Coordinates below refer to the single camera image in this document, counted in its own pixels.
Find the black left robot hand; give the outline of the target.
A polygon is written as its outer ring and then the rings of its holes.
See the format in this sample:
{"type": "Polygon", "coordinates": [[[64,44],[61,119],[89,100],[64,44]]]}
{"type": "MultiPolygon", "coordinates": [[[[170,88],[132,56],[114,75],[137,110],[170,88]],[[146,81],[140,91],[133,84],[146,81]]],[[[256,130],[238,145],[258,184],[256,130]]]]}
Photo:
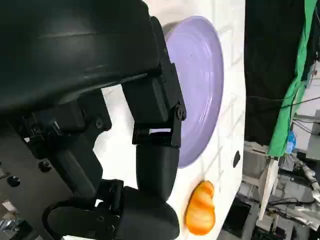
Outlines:
{"type": "Polygon", "coordinates": [[[174,240],[167,203],[187,111],[159,20],[141,0],[0,3],[0,191],[44,240],[174,240]],[[102,178],[102,89],[134,120],[137,188],[102,178]]]}

